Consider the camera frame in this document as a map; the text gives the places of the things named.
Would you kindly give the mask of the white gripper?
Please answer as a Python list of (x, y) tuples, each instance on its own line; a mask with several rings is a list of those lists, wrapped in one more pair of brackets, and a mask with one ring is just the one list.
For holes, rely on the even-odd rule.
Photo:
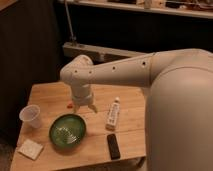
[(93, 112), (98, 113), (97, 107), (92, 104), (93, 103), (93, 94), (89, 93), (87, 95), (83, 95), (83, 96), (76, 96), (73, 95), (72, 96), (72, 101), (75, 105), (73, 107), (73, 112), (77, 113), (79, 110), (79, 106), (88, 106)]

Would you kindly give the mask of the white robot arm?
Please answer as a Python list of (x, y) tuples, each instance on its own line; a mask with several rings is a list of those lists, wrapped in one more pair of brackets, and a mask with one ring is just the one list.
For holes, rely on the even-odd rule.
[(143, 87), (148, 171), (213, 171), (213, 53), (181, 49), (94, 65), (79, 55), (60, 71), (77, 107), (93, 84)]

